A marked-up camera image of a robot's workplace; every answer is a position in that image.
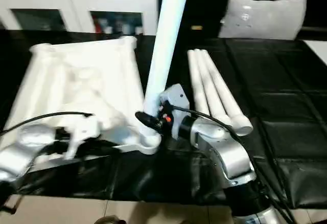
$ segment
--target cable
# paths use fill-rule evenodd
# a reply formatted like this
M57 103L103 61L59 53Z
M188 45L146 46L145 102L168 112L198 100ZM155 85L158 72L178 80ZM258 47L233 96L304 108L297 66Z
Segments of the cable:
M204 114L204 113L201 113L199 111L196 111L196 110L190 110L190 109L187 109L187 108L182 108L182 107L179 107L179 106L174 106L174 105L171 105L171 109L173 110L180 110L180 111L185 111L187 113L192 113L192 114L195 114L195 115L198 115L198 116L201 116L201 117L204 117L204 118L208 118L214 122L216 122L217 124L221 125L223 128L225 128L226 130L228 130L228 132L231 134L231 136L238 142L240 142L241 144L242 141L241 141L241 138L235 133L235 131L232 129L231 126L228 126L226 124L224 124L223 122L221 122L220 120L210 116L210 115L207 115L207 114ZM265 181L267 182L267 185L273 190L273 192L276 194L279 202L281 202L288 214L288 216L285 214L285 212L282 210L282 208L279 206L279 204L273 199L273 197L271 196L271 194L269 193L269 190L267 190L266 194L268 196L268 198L270 199L272 205L279 211L279 213L281 214L281 216L285 219L285 221L288 223L288 224L295 224L296 223L296 220L294 218L294 215L292 214L292 212L290 211L290 209L288 208L287 206L287 203L286 201L284 200L283 196L272 186L272 183L270 182L269 178L266 176L266 174L264 173L264 170L255 162L254 160L254 157L249 154L249 157L250 157L250 160L252 161L253 163L253 167L263 176L263 178L265 179Z
M18 127L21 127L21 126L27 124L27 123L30 123L30 122L33 122L33 121L36 121L36 120L39 120L39 119L42 119L42 118L61 116L61 115L83 115L85 117L89 117L89 116L92 116L93 114L91 114L91 113L81 113L79 111L61 111L59 113L44 114L44 115L40 115L40 116L37 116L37 117L34 117L34 118L27 119L27 120L25 120L25 121L23 121L21 123L16 124L15 126L12 126L11 128L3 130L2 132L0 132L0 137L5 135L6 133L18 128Z

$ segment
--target cabinet door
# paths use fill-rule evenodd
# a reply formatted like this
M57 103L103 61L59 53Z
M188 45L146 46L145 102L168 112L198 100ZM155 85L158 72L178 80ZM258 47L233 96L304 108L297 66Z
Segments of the cabinet door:
M0 0L8 30L81 31L71 0Z
M155 35L157 0L73 0L83 32Z

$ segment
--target floor tile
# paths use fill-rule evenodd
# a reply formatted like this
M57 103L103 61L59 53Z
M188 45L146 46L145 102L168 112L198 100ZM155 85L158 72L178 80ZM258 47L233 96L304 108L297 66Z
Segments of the floor tile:
M305 209L297 209L297 210L291 210L297 224L311 224L309 214L307 210ZM281 215L278 213L278 216L281 220L282 224L287 224L287 222L281 217Z
M93 224L104 215L106 201L26 196L15 215L0 214L5 224Z
M209 224L207 207L128 201L109 201L106 215L116 215L127 224Z
M327 210L308 210L308 214L312 223L327 220Z
M292 210L292 213L298 224L311 224L309 215L306 210ZM285 220L278 214L281 224L287 224ZM233 224L231 210L226 206L210 206L209 207L210 224Z
M233 224L231 210L227 206L209 206L210 224Z

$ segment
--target robotic arm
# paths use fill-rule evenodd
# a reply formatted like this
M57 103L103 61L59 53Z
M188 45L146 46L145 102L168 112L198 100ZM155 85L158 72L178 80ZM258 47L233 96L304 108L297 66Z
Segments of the robotic arm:
M159 133L171 130L174 139L189 140L211 160L235 223L280 223L269 199L260 191L248 153L231 130L207 118L191 117L189 101L180 84L163 92L160 102L158 118L143 112L137 112L136 117Z
M0 211L11 214L16 212L21 199L18 200L13 209L6 207L5 203L12 194L15 194L22 187L26 175L38 156L66 152L64 160L70 161L75 157L78 150L80 156L88 155L90 152L93 152L93 155L97 155L96 153L102 155L106 151L111 152L114 150L112 143L105 142L101 144L102 141L96 143L89 140L100 135L100 125L92 114L79 112L60 112L32 118L4 130L0 133L0 136L26 123L44 117L71 114L84 116L81 117L80 122L71 134L65 132L62 128L54 128L46 124L27 125L18 132L16 141L13 144L0 150Z

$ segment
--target black tabletop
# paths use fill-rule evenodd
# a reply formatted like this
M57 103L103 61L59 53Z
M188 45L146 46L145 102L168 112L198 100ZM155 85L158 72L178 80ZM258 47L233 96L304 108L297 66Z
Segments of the black tabletop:
M87 33L0 31L3 126L28 66L29 47L110 39ZM136 61L146 89L154 37L137 40ZM181 83L194 105L186 56L207 49L254 131L246 149L292 208L327 207L327 66L302 41L182 39L167 86ZM163 138L154 155L113 155L33 172L21 193L113 200L215 205L224 203L210 162L188 141Z

